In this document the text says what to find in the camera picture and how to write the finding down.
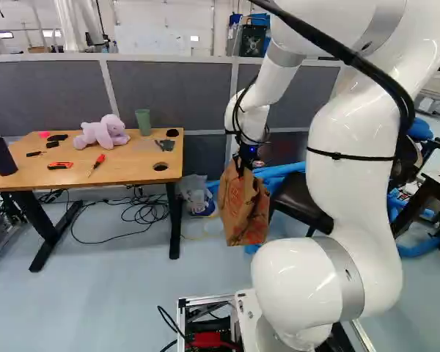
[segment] window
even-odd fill
[[[1,39],[12,39],[14,37],[13,32],[0,32]]]
[[[52,38],[52,35],[54,34],[53,29],[43,29],[44,37],[46,38]],[[62,36],[62,33],[60,32],[60,29],[56,29],[56,37],[60,38]]]

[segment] wooden table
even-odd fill
[[[440,201],[440,172],[427,172],[422,174],[422,176],[425,177],[424,183],[391,224],[395,238],[401,236],[409,228],[412,221],[420,215],[431,197],[437,198]]]
[[[18,171],[13,175],[0,176],[1,195],[5,206],[16,216],[20,216],[21,212],[15,207],[13,200],[19,205],[45,240],[29,270],[37,272],[42,269],[65,229],[83,205],[82,201],[74,202],[54,226],[32,192],[36,189],[165,183],[172,222],[169,257],[177,259],[180,252],[181,201],[176,197],[175,183],[183,175],[183,129],[176,129],[179,136],[173,138],[166,137],[167,128],[152,129],[152,135],[148,137],[140,136],[139,130],[126,130],[131,140],[113,150],[105,150],[99,145],[83,150],[74,149],[73,137],[81,134],[81,131],[52,131],[51,135],[68,134],[69,138],[51,149],[46,149],[47,140],[39,137],[37,132],[11,144],[10,151]],[[162,151],[155,143],[156,139],[174,140],[173,151]],[[27,153],[38,150],[46,153],[26,157]],[[106,154],[106,160],[88,177],[92,165],[101,153]],[[73,166],[70,169],[47,169],[48,164],[57,161],[73,162]],[[155,171],[153,167],[159,163],[165,163],[168,168]]]

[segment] floor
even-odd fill
[[[437,136],[440,122],[428,119]],[[431,168],[440,168],[434,155]],[[64,204],[46,205],[56,221]],[[138,230],[120,221],[124,206],[96,205],[75,225],[86,240]],[[307,227],[274,214],[270,238],[293,237]],[[161,305],[174,315],[183,296],[234,293],[250,287],[251,257],[227,247],[219,218],[183,218],[181,258],[168,259],[169,222],[150,231],[84,246],[66,235],[44,270],[28,271],[40,245],[31,227],[15,236],[0,258],[0,351],[159,351],[175,338],[158,315]],[[401,241],[426,238],[414,224]],[[362,319],[380,352],[440,352],[440,252],[404,260],[405,286],[396,306]]]

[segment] red screwdriver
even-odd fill
[[[93,167],[89,171],[88,177],[91,176],[93,171],[95,171],[103,163],[103,161],[105,159],[106,159],[106,156],[104,154],[101,154],[100,156],[98,156],[98,159],[96,159],[95,165],[93,165]]]

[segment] pink sticky note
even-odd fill
[[[51,132],[49,132],[49,131],[41,131],[41,132],[39,132],[39,137],[41,137],[41,138],[47,138],[50,135],[51,135]]]

